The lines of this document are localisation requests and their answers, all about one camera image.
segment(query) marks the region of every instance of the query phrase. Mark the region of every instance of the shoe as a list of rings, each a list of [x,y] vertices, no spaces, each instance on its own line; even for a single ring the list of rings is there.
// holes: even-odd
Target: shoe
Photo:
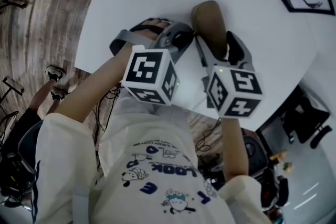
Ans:
[[[46,74],[48,75],[49,79],[53,79],[57,82],[65,76],[65,71],[59,67],[48,66],[46,68]]]
[[[196,34],[204,39],[214,57],[223,60],[227,54],[226,28],[218,3],[210,0],[195,6],[192,24]]]
[[[53,87],[50,93],[53,100],[59,100],[59,101],[62,101],[68,95],[66,91],[58,89],[56,87]]]

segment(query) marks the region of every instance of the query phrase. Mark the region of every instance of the person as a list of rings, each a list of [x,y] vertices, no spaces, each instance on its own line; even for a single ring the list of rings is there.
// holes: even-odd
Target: person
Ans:
[[[214,1],[195,9],[198,28],[210,15],[221,16]],[[159,19],[143,25],[167,27]],[[202,35],[214,40],[223,27]],[[158,37],[149,29],[137,34]],[[104,177],[96,185],[95,147],[83,121],[122,80],[131,52],[132,44],[125,44],[46,116],[37,140],[34,223],[269,223],[261,211],[261,186],[248,176],[238,120],[221,122],[227,183],[217,192],[197,170],[183,110],[138,102],[125,89],[100,140]]]
[[[53,99],[53,103],[49,108],[47,115],[53,113],[59,106],[61,100],[67,96],[67,92],[55,87],[56,82],[65,76],[65,71],[62,68],[55,66],[48,66],[45,69],[45,73],[49,78],[49,81],[44,84],[37,93],[33,96],[29,107],[20,117],[14,128],[10,132],[7,140],[4,143],[4,153],[16,153],[18,143],[21,138],[27,133],[27,131],[33,127],[36,123],[41,121],[40,116],[37,114],[39,107],[44,100],[48,97],[49,93]]]
[[[269,218],[272,224],[283,224],[284,217],[281,208],[277,205],[274,205],[271,209],[265,211],[264,213]]]

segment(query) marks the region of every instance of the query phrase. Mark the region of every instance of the black cable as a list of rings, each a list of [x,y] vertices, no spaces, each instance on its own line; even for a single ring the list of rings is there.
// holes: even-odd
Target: black cable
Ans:
[[[0,205],[2,205],[2,204],[4,204],[4,203],[8,202],[10,198],[11,198],[11,196],[9,196],[9,198],[8,198],[7,200],[0,202]]]
[[[5,139],[5,132],[6,132],[6,129],[7,129],[8,120],[9,120],[9,118],[6,119],[5,130],[2,134],[2,138],[1,138],[1,141],[0,141],[0,151],[2,150],[2,148],[4,146],[3,142],[4,142],[4,139]]]
[[[94,113],[95,116],[96,116],[96,122],[97,122],[97,114],[96,114],[96,112],[95,112],[94,109],[92,109],[92,111],[93,111],[93,113]],[[101,129],[105,132],[105,129],[103,128],[103,126],[102,126],[100,123],[99,123],[99,125],[100,125]]]
[[[99,101],[99,103],[96,105],[96,111],[93,110],[93,112],[95,113],[95,116],[96,116],[96,125],[97,125],[97,129],[96,129],[96,132],[94,134],[94,142],[95,142],[95,145],[98,141],[98,136],[99,136],[99,128],[98,126],[100,126],[103,131],[105,132],[106,130],[102,127],[102,125],[100,124],[100,106],[104,100],[104,98],[107,98],[109,100],[113,100],[113,103],[112,103],[112,108],[111,108],[111,111],[110,111],[110,114],[109,114],[109,117],[108,117],[108,120],[107,120],[107,123],[106,123],[106,127],[108,126],[109,124],[109,120],[110,120],[110,116],[111,116],[111,113],[112,113],[112,110],[113,110],[113,107],[114,107],[114,102],[116,101],[116,98],[119,96],[120,94],[120,89],[121,89],[121,84],[118,83],[116,85],[116,88],[113,89],[113,90],[110,90],[108,91]]]
[[[200,138],[196,144],[195,144],[195,148],[196,151],[200,151],[200,152],[207,152],[211,149],[211,146],[206,144],[206,139],[214,132],[214,130],[220,125],[220,119],[217,120],[217,122],[215,123],[214,127],[208,130],[205,130],[202,133],[202,138]]]
[[[0,105],[0,108],[4,111],[5,115],[7,116],[7,113],[6,113],[5,109],[2,107],[2,105]]]

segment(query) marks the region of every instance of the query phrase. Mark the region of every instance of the white tabletop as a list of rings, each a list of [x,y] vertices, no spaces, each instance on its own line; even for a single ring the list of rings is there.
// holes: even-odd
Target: white tabletop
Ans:
[[[168,17],[190,24],[191,9],[205,0],[92,0],[82,29],[75,67],[94,72],[111,56],[109,45],[122,29],[148,17]],[[263,79],[265,99],[241,126],[255,131],[300,82],[317,53],[304,14],[289,13],[281,0],[216,0],[228,30],[248,47]],[[218,118],[206,107],[201,66],[195,44],[176,64],[181,85],[173,102]]]

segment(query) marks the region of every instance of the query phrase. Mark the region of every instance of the white wall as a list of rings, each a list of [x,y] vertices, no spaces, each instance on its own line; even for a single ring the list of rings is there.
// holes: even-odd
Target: white wall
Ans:
[[[320,221],[316,222],[315,224],[334,224],[336,217],[336,209],[332,210],[329,214],[327,214],[324,218],[322,218]]]
[[[322,99],[332,114],[326,124],[333,131],[323,138],[321,146],[336,178],[336,16],[306,14],[306,19],[318,54],[302,83]]]
[[[0,206],[0,216],[8,224],[31,224],[33,223],[32,213],[25,208],[7,208]]]

